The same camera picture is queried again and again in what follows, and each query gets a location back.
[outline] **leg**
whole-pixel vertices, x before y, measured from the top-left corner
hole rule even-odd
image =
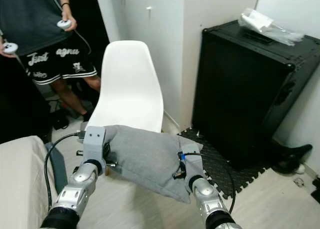
[[[97,75],[83,77],[83,80],[92,88],[95,89],[98,93],[100,92],[101,79]]]
[[[58,79],[52,82],[51,86],[54,88],[59,97],[72,109],[81,115],[87,113],[87,110],[83,107],[79,98],[72,92],[72,90],[70,90],[64,79]]]

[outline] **wrist strap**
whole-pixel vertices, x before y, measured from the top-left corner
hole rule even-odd
[[[69,2],[65,2],[65,3],[63,3],[63,4],[61,5],[61,7],[63,8],[64,5],[69,5],[69,6],[70,6],[70,3],[69,3]]]

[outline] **chair backrest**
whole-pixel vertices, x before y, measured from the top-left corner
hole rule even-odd
[[[101,90],[87,126],[124,125],[161,132],[163,97],[147,45],[110,43],[105,50]]]

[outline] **gray cushion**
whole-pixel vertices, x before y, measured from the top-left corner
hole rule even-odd
[[[117,161],[111,168],[124,178],[179,202],[190,203],[184,179],[174,180],[179,168],[177,152],[183,147],[202,145],[177,135],[156,133],[127,126],[105,126],[110,142],[109,159]]]

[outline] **black shorts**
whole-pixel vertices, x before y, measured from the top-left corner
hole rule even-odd
[[[85,43],[73,34],[66,40],[20,56],[32,80],[45,85],[58,79],[84,78],[97,74],[89,60]]]

